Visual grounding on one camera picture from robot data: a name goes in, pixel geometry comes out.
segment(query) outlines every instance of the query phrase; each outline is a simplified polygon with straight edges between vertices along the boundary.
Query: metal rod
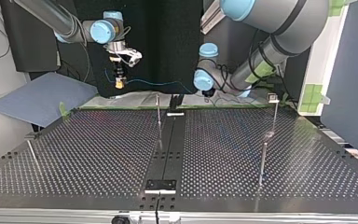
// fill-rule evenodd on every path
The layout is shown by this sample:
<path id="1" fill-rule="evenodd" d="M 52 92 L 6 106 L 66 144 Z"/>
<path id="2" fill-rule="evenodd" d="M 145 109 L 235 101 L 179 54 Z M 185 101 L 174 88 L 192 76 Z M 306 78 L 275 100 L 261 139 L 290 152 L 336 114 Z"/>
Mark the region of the metal rod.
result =
<path id="1" fill-rule="evenodd" d="M 28 143 L 29 149 L 31 150 L 32 157 L 34 158 L 34 160 L 37 160 L 37 157 L 36 157 L 36 155 L 34 154 L 34 148 L 33 148 L 33 146 L 32 146 L 31 140 L 27 140 L 27 143 Z"/>
<path id="2" fill-rule="evenodd" d="M 261 152 L 260 177 L 258 177 L 258 185 L 260 187 L 263 186 L 263 175 L 264 175 L 264 166 L 266 165 L 267 146 L 268 143 L 264 143 Z"/>
<path id="3" fill-rule="evenodd" d="M 277 121 L 277 115 L 278 115 L 278 106 L 279 103 L 275 104 L 275 112 L 274 112 L 274 123 L 272 124 L 272 131 L 275 133 L 275 123 Z"/>
<path id="4" fill-rule="evenodd" d="M 59 35 L 69 35 L 74 29 L 71 15 L 51 0 L 15 0 Z"/>
<path id="5" fill-rule="evenodd" d="M 159 112 L 159 95 L 156 95 L 156 106 L 157 106 L 157 113 L 158 113 L 158 127 L 161 130 L 161 114 Z"/>

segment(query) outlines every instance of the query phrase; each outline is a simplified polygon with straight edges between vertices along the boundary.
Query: vertical metal post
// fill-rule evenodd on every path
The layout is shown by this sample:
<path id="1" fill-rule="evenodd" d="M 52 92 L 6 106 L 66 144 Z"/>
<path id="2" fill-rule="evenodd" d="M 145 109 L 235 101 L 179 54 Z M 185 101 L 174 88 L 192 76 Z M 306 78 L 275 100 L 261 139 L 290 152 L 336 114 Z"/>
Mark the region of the vertical metal post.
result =
<path id="1" fill-rule="evenodd" d="M 263 186 L 263 175 L 264 175 L 264 166 L 266 165 L 267 146 L 268 143 L 264 143 L 261 151 L 260 177 L 258 177 L 258 185 L 260 187 Z"/>
<path id="2" fill-rule="evenodd" d="M 157 106 L 157 113 L 158 113 L 158 127 L 161 130 L 161 114 L 159 112 L 159 95 L 156 95 L 156 106 Z"/>
<path id="3" fill-rule="evenodd" d="M 32 157 L 34 158 L 34 160 L 37 160 L 36 154 L 34 154 L 34 147 L 32 146 L 31 140 L 27 140 L 27 143 L 29 149 L 31 150 Z"/>

